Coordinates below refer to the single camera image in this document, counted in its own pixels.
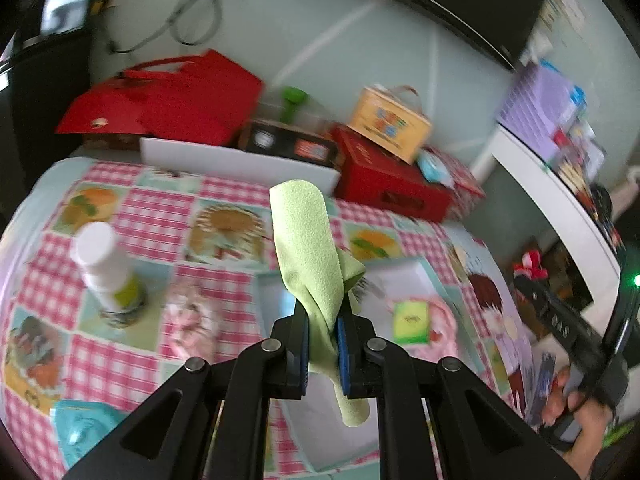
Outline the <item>person right hand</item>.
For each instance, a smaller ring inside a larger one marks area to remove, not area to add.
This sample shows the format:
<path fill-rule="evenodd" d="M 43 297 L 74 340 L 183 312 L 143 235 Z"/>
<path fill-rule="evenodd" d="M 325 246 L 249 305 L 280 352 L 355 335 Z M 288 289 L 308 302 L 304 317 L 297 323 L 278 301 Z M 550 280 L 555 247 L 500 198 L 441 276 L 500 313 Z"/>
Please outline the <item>person right hand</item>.
<path fill-rule="evenodd" d="M 556 419 L 568 408 L 580 426 L 580 433 L 573 445 L 563 457 L 582 479 L 590 478 L 593 462 L 602 450 L 606 427 L 613 418 L 613 412 L 596 399 L 584 397 L 579 391 L 564 396 L 564 387 L 570 379 L 570 368 L 561 368 L 555 375 L 546 404 L 541 411 L 541 420 L 546 426 L 552 426 Z"/>

